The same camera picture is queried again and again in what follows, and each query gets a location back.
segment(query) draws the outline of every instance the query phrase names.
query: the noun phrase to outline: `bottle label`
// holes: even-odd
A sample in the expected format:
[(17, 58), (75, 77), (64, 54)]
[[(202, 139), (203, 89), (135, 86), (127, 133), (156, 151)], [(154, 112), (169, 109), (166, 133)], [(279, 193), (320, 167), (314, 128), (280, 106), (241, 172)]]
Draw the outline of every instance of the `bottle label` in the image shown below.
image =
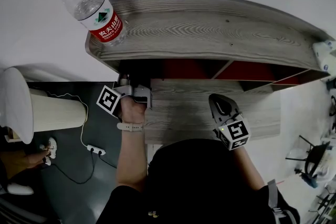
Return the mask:
[(113, 10), (109, 0), (89, 18), (80, 21), (101, 42), (110, 42), (120, 34), (122, 20)]

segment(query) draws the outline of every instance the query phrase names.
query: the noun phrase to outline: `white cable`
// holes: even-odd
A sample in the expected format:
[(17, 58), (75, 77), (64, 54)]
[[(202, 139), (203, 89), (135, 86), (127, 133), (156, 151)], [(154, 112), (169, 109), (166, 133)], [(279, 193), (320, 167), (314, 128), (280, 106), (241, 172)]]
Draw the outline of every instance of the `white cable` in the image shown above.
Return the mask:
[(84, 121), (84, 123), (83, 123), (83, 125), (82, 125), (82, 131), (81, 131), (81, 133), (80, 133), (80, 141), (81, 141), (81, 143), (83, 144), (83, 146), (87, 148), (88, 146), (85, 145), (85, 144), (83, 143), (82, 136), (83, 136), (84, 125), (85, 125), (85, 123), (87, 122), (87, 120), (88, 120), (88, 116), (89, 116), (89, 107), (88, 107), (88, 105), (85, 104), (85, 103), (81, 100), (81, 98), (80, 98), (78, 95), (72, 95), (72, 94), (70, 94), (70, 93), (65, 93), (65, 94), (62, 94), (62, 95), (56, 95), (56, 94), (50, 93), (50, 92), (48, 92), (48, 91), (47, 91), (47, 93), (49, 93), (50, 95), (56, 96), (56, 97), (63, 97), (63, 96), (66, 96), (66, 95), (69, 95), (69, 96), (72, 96), (72, 97), (77, 97), (77, 98), (79, 99), (79, 101), (80, 101), (83, 105), (86, 106), (86, 118), (85, 118), (85, 121)]

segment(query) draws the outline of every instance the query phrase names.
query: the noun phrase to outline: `power strip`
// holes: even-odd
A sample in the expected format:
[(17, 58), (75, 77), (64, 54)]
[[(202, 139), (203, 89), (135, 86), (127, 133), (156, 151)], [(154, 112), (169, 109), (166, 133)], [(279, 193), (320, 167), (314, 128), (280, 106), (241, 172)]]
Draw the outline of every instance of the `power strip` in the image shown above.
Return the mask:
[(93, 149), (93, 153), (96, 153), (96, 154), (99, 154), (99, 152), (101, 152), (101, 155), (106, 154), (105, 150), (102, 150), (101, 148), (98, 148), (95, 146), (87, 145), (86, 148), (88, 149), (88, 151), (91, 151), (91, 149)]

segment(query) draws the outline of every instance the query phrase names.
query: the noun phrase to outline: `water bottle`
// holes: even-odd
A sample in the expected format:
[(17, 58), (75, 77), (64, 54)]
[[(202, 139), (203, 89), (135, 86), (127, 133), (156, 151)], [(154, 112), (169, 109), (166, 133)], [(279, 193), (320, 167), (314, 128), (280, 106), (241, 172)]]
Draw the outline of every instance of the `water bottle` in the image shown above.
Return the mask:
[(68, 12), (107, 46), (120, 44), (126, 29), (109, 0), (62, 0)]

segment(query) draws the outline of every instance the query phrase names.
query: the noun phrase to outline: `white watch strap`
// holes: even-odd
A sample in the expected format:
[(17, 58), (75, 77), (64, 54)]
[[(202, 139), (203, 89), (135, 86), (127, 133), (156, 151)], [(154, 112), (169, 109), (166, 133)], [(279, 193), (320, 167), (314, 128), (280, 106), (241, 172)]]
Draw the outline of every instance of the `white watch strap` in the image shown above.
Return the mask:
[(143, 130), (143, 123), (121, 123), (119, 122), (117, 124), (117, 128), (120, 130), (124, 131), (129, 131), (129, 132), (142, 132)]

